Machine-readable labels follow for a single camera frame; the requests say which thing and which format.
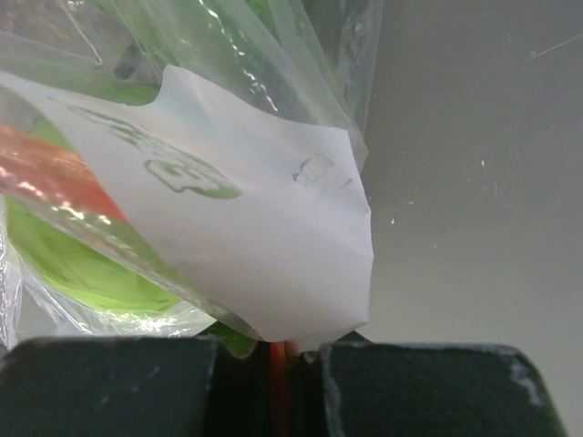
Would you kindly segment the clear zip bag red slider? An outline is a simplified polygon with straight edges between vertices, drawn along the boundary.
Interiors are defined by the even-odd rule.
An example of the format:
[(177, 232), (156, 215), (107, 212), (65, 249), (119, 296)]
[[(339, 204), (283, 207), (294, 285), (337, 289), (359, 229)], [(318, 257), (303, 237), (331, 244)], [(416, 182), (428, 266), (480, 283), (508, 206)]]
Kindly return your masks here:
[(41, 2), (1, 4), (1, 126), (52, 123), (182, 277), (183, 301), (140, 318), (44, 286), (8, 240), (1, 204), (1, 342), (182, 337), (218, 321), (243, 344), (308, 349), (364, 325), (374, 257), (364, 127), (274, 115), (179, 66), (164, 68), (147, 103), (71, 90)]

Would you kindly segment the fake cabbage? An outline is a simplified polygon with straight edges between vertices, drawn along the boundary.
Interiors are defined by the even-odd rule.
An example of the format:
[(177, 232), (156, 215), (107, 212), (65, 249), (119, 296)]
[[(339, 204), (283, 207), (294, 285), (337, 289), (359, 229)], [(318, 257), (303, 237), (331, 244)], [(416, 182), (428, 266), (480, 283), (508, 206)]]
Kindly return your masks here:
[(44, 286), (140, 318), (182, 303), (182, 277), (163, 267), (45, 117), (26, 133), (2, 124), (1, 198), (7, 238)]

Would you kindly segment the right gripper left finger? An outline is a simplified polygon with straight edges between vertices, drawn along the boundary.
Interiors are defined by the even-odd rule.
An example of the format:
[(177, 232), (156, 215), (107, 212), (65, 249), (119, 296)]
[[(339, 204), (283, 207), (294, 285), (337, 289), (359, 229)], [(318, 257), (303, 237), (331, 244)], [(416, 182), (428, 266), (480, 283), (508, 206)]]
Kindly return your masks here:
[(205, 336), (28, 340), (1, 362), (1, 433), (270, 436), (267, 358)]

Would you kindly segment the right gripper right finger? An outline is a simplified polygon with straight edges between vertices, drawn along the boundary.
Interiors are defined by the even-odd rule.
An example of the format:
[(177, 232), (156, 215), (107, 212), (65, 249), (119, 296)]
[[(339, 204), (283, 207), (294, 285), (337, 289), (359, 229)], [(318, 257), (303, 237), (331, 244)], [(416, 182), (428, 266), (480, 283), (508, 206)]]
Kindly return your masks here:
[(565, 436), (538, 368), (488, 343), (374, 343), (354, 332), (292, 365), (292, 436)]

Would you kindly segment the fake green pepper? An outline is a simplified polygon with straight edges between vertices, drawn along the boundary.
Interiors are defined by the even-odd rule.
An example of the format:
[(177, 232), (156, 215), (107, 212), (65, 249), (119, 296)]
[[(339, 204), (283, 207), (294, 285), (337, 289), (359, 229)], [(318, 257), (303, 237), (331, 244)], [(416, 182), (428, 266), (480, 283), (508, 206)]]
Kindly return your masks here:
[(364, 127), (379, 1), (43, 1), (68, 88), (149, 102), (179, 66), (274, 115)]

